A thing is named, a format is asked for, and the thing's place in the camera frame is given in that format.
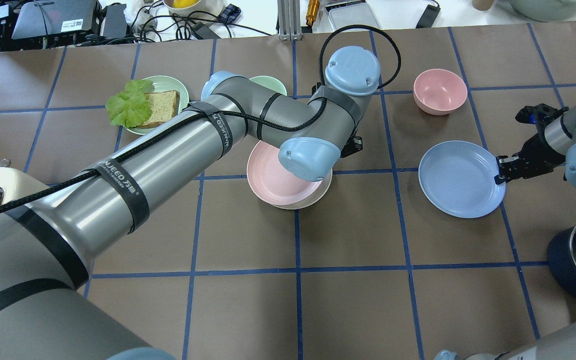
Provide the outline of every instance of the pink plate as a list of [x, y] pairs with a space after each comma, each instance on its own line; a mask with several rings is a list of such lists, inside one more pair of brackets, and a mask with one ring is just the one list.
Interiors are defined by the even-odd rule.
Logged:
[[432, 68], [416, 77], [413, 95], [419, 109], [434, 116], [443, 116], [454, 112], [466, 102], [468, 89], [456, 73]]
[[248, 158], [246, 174], [252, 192], [261, 200], [282, 209], [304, 208], [318, 201], [327, 191], [322, 183], [302, 180], [279, 162], [279, 149], [259, 141]]

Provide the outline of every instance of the blue plate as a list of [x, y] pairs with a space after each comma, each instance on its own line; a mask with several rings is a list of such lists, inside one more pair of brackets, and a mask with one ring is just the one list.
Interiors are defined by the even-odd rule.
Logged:
[[497, 185], [497, 160], [485, 148], [468, 141], [439, 143], [419, 163], [419, 183], [426, 198], [454, 217], [473, 219], [490, 214], [506, 194]]

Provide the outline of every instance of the white label sticker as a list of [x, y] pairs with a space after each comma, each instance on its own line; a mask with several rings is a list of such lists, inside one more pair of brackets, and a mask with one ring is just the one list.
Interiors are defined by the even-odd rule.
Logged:
[[73, 32], [75, 30], [81, 30], [84, 24], [84, 19], [80, 18], [78, 20], [69, 20], [61, 23], [61, 32]]
[[534, 347], [522, 353], [510, 356], [508, 360], [535, 360], [536, 358], [537, 358], [537, 347]]

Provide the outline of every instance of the yellow object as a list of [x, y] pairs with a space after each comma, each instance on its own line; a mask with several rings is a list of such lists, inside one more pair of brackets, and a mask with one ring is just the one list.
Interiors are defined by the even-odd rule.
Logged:
[[320, 0], [310, 0], [308, 10], [306, 10], [306, 25], [312, 27], [317, 20], [317, 13], [320, 11]]
[[177, 9], [192, 7], [193, 5], [197, 4], [198, 1], [199, 0], [174, 0], [172, 2], [172, 7]]

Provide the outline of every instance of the green lettuce leaf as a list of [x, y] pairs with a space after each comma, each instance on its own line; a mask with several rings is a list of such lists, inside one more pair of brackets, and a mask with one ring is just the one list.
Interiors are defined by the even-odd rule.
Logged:
[[124, 91], [110, 96], [105, 103], [110, 125], [134, 128], [148, 120], [153, 112], [144, 91], [149, 91], [152, 86], [150, 80], [130, 80]]

